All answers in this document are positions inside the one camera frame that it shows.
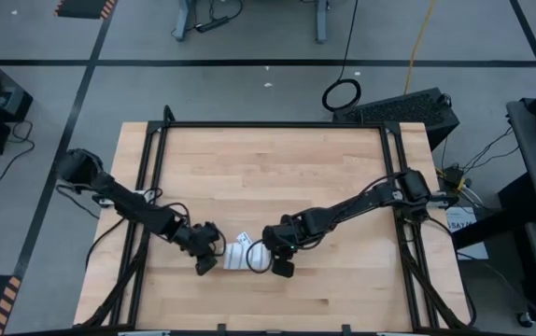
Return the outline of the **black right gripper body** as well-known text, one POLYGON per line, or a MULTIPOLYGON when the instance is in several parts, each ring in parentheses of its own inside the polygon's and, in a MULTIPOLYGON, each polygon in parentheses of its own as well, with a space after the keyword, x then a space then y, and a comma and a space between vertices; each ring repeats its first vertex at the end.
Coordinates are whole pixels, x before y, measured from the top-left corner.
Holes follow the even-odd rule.
POLYGON ((271 272, 291 278, 295 271, 292 258, 299 250, 316 247, 319 243, 319 232, 312 229, 307 212, 283 215, 278 225, 266 226, 263 229, 262 243, 271 255, 271 272))

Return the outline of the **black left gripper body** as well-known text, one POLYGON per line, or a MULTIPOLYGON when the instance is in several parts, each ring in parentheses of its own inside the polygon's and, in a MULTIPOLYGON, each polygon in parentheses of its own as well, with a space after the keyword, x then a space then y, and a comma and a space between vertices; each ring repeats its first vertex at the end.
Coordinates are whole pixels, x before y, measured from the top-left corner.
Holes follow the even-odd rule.
POLYGON ((218 263, 218 257, 225 253, 226 238, 213 222, 204 225, 181 226, 173 236, 173 242, 182 251, 196 258, 195 271, 202 276, 218 263))

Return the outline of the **white towel with red stripes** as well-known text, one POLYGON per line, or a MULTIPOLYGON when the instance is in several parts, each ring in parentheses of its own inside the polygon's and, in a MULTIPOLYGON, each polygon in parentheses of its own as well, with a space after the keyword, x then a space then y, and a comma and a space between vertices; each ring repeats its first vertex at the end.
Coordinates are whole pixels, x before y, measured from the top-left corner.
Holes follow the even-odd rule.
POLYGON ((226 246, 224 270, 265 273, 271 266, 271 252, 265 247, 262 240, 253 241, 245 231, 237 235, 234 243, 229 243, 226 246))

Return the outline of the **black perforated computer tower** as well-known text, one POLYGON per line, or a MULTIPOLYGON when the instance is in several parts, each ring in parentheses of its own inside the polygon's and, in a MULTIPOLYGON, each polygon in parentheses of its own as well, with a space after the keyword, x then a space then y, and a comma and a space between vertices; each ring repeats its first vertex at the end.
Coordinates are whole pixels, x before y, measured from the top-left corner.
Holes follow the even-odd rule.
POLYGON ((395 121, 423 123, 430 149, 437 148, 459 126, 451 97, 438 88, 416 91, 335 112, 333 122, 371 123, 395 121))

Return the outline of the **black box with yellow plug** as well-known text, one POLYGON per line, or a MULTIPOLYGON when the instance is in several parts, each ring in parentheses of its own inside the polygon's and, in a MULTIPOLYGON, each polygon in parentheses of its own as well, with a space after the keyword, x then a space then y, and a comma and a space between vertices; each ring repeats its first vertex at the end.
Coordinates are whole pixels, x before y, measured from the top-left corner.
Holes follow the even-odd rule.
POLYGON ((458 164, 438 168, 436 172, 444 184, 455 191, 462 191, 472 184, 472 180, 466 176, 465 171, 458 164))

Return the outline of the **white paper sheet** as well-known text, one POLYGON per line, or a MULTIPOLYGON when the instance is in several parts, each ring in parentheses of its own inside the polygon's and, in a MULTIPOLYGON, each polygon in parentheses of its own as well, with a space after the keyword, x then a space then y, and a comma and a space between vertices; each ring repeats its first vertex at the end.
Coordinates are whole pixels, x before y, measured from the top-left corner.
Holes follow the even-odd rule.
MULTIPOLYGON (((453 233, 468 227, 477 221, 474 210, 471 207, 449 207, 445 210, 448 229, 453 233)), ((488 259, 486 246, 483 242, 461 248, 458 258, 468 260, 465 255, 474 259, 488 259)))

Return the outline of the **black power strip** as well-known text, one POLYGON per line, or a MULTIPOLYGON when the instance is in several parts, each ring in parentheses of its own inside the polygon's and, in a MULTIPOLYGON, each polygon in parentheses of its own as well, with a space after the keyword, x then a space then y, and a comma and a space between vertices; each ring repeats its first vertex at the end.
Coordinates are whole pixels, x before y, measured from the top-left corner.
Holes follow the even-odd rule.
POLYGON ((200 33, 206 33, 208 31, 214 30, 216 28, 219 28, 220 26, 228 23, 231 19, 228 16, 221 17, 219 19, 213 19, 212 21, 208 23, 198 23, 194 26, 194 29, 200 33))

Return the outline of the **black metal table frame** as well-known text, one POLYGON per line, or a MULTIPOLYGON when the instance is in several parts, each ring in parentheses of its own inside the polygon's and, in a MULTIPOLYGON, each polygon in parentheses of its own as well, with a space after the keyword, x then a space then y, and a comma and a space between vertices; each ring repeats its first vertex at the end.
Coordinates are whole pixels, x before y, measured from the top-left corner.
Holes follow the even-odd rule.
MULTIPOLYGON (((129 189, 157 187, 162 203, 185 204, 229 242, 252 239, 285 214, 327 207, 391 171, 410 167, 437 189, 425 127, 329 122, 177 121, 160 130, 126 122, 108 171, 129 189)), ((402 264, 400 242, 424 259, 431 284, 462 322, 470 313, 446 216, 434 209, 413 227, 391 208, 351 219, 294 257, 295 274, 227 270, 205 275, 176 245, 148 241, 146 262, 127 286, 120 322, 140 329, 229 331, 408 331, 442 325, 402 264)))

